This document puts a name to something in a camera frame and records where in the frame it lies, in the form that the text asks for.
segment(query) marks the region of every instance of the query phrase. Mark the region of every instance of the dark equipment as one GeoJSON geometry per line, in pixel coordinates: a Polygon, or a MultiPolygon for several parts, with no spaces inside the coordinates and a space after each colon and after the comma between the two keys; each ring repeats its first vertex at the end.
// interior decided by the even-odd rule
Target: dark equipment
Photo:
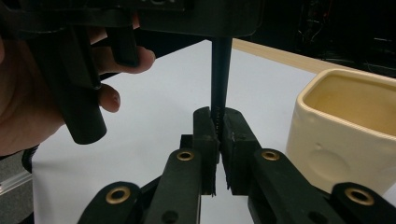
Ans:
{"type": "Polygon", "coordinates": [[[97,102],[101,80],[85,26],[105,27],[117,63],[139,64],[132,17],[141,29],[210,38],[211,109],[195,111],[163,175],[140,189],[102,189],[79,223],[199,223],[201,195],[216,194],[219,153],[234,195],[247,195],[255,223],[396,223],[395,208],[370,189],[312,187],[280,152],[262,149],[242,114],[225,107],[232,38],[251,35],[262,0],[28,1],[0,4],[2,37],[25,40],[78,144],[106,134],[97,102]]]}

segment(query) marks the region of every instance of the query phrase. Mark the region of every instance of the gray floor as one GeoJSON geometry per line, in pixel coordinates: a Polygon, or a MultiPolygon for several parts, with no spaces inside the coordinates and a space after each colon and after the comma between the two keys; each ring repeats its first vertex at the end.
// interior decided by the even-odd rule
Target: gray floor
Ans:
{"type": "MultiPolygon", "coordinates": [[[[24,171],[22,153],[0,161],[0,182],[24,171]]],[[[0,196],[0,223],[16,224],[33,212],[32,181],[0,196]]]]}

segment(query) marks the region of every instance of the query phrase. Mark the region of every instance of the white paper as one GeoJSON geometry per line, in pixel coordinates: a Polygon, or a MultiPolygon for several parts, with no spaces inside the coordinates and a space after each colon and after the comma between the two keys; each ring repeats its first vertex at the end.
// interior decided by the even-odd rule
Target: white paper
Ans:
{"type": "MultiPolygon", "coordinates": [[[[180,136],[192,133],[192,113],[210,105],[210,57],[204,41],[158,59],[144,74],[107,80],[120,92],[121,108],[103,112],[106,136],[79,146],[62,127],[34,156],[36,223],[77,223],[104,186],[143,187],[161,175],[180,136]]],[[[227,106],[242,112],[262,147],[284,152],[296,96],[313,77],[234,49],[227,106]]],[[[226,189],[222,164],[217,190],[217,197],[203,196],[201,223],[252,223],[247,197],[226,189]]]]}

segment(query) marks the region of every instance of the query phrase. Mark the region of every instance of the skin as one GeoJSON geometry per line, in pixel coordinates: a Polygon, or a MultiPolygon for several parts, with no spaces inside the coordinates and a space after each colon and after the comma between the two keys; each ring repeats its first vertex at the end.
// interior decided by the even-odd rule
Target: skin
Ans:
{"type": "MultiPolygon", "coordinates": [[[[92,44],[106,38],[103,29],[88,30],[92,44]]],[[[92,49],[99,74],[125,72],[138,74],[148,70],[155,61],[152,51],[139,47],[140,65],[136,68],[114,62],[110,48],[92,49]]],[[[98,94],[100,106],[117,112],[120,95],[103,84],[98,94]]],[[[34,147],[64,125],[35,60],[23,41],[0,38],[0,156],[34,147]]]]}

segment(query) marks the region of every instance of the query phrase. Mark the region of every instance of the cream ceramic cup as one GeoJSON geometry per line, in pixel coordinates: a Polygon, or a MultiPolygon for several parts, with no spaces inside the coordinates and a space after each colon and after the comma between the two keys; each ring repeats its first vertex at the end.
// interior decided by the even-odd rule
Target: cream ceramic cup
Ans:
{"type": "Polygon", "coordinates": [[[396,79],[319,73],[298,95],[287,155],[327,192],[354,182],[384,194],[396,181],[396,79]]]}

